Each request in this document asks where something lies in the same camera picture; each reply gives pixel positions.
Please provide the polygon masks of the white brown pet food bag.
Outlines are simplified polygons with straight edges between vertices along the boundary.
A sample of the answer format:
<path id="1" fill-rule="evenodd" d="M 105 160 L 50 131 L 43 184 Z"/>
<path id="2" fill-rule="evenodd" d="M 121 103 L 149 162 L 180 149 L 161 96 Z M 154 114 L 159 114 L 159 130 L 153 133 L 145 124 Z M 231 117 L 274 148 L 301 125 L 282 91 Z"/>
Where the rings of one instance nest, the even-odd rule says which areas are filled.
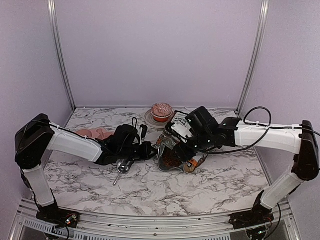
<path id="1" fill-rule="evenodd" d="M 182 111 L 176 110 L 174 112 L 173 118 L 169 122 L 180 122 L 186 123 L 187 114 Z M 173 148 L 178 144 L 184 144 L 178 138 L 171 135 L 166 127 L 158 137 L 155 144 L 155 148 L 159 148 L 158 158 L 158 167 L 163 172 L 168 172 L 174 169 L 180 169 L 187 174 L 193 173 L 196 168 L 200 167 L 206 160 L 208 155 L 204 153 L 197 153 L 196 156 L 187 162 L 180 162 L 173 158 Z"/>

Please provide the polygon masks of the silver metal scoop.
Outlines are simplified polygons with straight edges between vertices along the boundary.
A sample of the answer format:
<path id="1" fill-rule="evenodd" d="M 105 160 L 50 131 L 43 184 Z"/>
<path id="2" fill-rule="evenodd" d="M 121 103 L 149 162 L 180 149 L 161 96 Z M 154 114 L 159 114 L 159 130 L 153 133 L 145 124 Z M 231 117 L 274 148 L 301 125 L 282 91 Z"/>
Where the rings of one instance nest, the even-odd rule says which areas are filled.
<path id="1" fill-rule="evenodd" d="M 118 183 L 121 175 L 126 174 L 130 171 L 133 164 L 134 164 L 134 160 L 131 158 L 121 159 L 118 161 L 118 163 L 116 165 L 118 175 L 113 182 L 113 186 L 115 186 Z"/>

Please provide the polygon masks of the pink double pet feeder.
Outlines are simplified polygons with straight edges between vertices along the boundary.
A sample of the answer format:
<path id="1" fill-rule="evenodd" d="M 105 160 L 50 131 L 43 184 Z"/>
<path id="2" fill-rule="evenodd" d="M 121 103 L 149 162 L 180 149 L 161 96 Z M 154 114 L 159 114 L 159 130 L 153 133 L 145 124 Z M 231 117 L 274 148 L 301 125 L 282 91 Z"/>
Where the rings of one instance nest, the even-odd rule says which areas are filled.
<path id="1" fill-rule="evenodd" d="M 97 128 L 80 129 L 80 130 L 77 130 L 75 133 L 87 139 L 105 140 L 111 135 L 113 135 L 115 131 L 106 130 L 103 127 L 97 127 Z"/>

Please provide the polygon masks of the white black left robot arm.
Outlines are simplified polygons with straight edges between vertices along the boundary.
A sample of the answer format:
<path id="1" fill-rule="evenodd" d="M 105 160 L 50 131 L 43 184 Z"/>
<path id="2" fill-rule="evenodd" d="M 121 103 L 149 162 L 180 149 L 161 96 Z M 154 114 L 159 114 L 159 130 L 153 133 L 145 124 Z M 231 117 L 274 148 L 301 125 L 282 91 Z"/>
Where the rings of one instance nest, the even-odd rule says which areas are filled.
<path id="1" fill-rule="evenodd" d="M 123 124 L 105 139 L 82 136 L 51 122 L 39 114 L 15 134 L 15 162 L 21 178 L 32 191 L 38 212 L 45 222 L 76 228 L 80 213 L 62 209 L 47 182 L 42 158 L 47 151 L 56 151 L 85 159 L 100 166 L 131 166 L 152 159 L 158 150 L 144 141 L 148 127 Z"/>

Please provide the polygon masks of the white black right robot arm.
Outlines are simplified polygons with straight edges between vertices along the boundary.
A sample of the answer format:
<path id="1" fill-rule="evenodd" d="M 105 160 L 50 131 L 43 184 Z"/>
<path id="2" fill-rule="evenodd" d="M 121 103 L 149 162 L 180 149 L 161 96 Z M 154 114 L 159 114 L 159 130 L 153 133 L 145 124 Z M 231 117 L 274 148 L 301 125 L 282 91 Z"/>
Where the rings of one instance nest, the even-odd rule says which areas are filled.
<path id="1" fill-rule="evenodd" d="M 222 147 L 233 147 L 236 153 L 258 146 L 294 155 L 293 166 L 257 196 L 252 209 L 230 215 L 229 223 L 235 230 L 273 221 L 273 208 L 302 183 L 319 175 L 319 133 L 308 120 L 280 125 L 228 117 L 218 123 L 201 106 L 187 114 L 183 122 L 169 123 L 166 130 L 180 140 L 173 150 L 183 162 L 197 153 L 219 155 L 222 152 L 217 149 Z"/>

